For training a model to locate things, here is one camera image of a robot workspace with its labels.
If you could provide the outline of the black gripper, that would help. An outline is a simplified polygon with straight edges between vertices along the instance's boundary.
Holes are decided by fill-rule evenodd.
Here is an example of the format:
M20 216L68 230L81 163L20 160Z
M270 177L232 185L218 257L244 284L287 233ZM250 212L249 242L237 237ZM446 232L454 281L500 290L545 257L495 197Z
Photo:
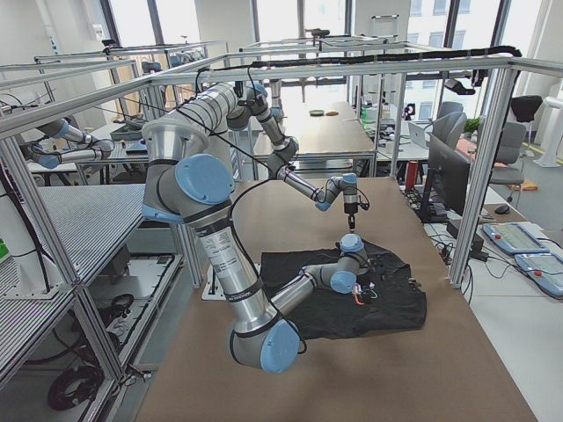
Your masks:
M344 194L344 212L348 215L348 227L350 232L355 231L355 214L358 212L358 194L351 193L351 194Z

